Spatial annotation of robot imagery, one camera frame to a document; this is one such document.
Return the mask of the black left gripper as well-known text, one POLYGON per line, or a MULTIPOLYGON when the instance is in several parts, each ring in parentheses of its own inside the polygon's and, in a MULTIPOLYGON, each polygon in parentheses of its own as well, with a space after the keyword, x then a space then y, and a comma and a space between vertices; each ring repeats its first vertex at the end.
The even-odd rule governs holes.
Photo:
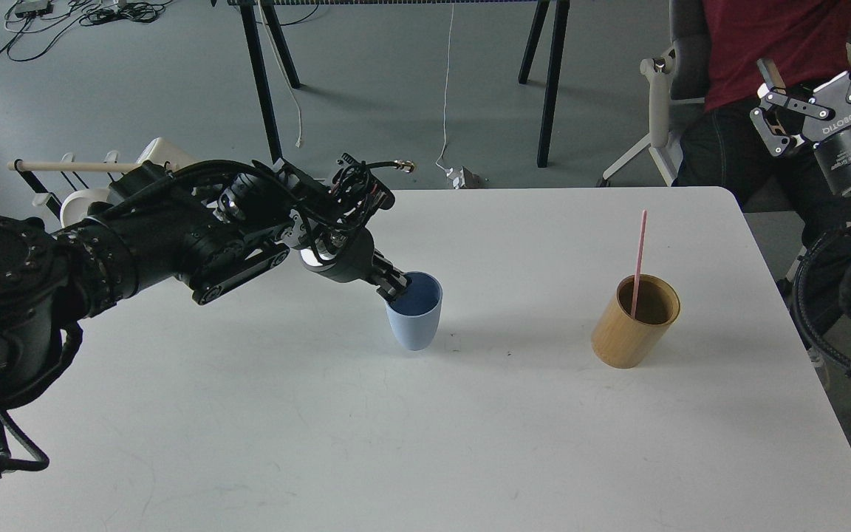
POLYGON ((374 237, 367 229, 361 229, 355 238, 341 247, 331 257, 318 257, 310 247, 298 252, 301 263, 312 273, 337 283, 364 280, 376 287, 376 293, 387 303, 401 299, 411 286, 411 275, 399 270, 385 275, 383 268, 375 265, 374 237))

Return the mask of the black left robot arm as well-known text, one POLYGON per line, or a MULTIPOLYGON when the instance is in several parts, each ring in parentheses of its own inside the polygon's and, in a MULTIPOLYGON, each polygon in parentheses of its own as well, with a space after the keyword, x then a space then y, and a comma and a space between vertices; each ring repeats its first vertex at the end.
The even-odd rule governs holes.
POLYGON ((342 155, 330 184, 277 160, 207 160, 178 171, 144 162, 112 183, 111 198, 50 233, 37 218, 0 216, 0 479, 41 471, 47 455, 10 410, 37 400, 80 350, 80 320, 166 279, 199 305, 250 282, 297 251, 332 282, 369 283, 382 299, 414 286, 375 249, 367 223, 392 208, 376 168, 342 155))

